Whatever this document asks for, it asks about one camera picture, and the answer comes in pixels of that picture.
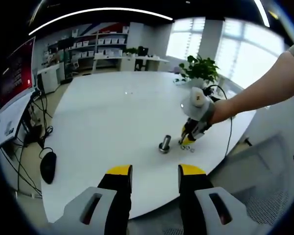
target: metal cylinder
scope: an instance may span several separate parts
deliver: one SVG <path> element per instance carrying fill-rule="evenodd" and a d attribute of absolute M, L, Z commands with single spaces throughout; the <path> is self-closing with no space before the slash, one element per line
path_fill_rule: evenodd
<path fill-rule="evenodd" d="M 159 151 L 161 153 L 168 153 L 170 149 L 170 146 L 169 146 L 170 140 L 171 140 L 171 136 L 166 135 L 165 138 L 163 139 L 163 142 L 159 144 Z"/>

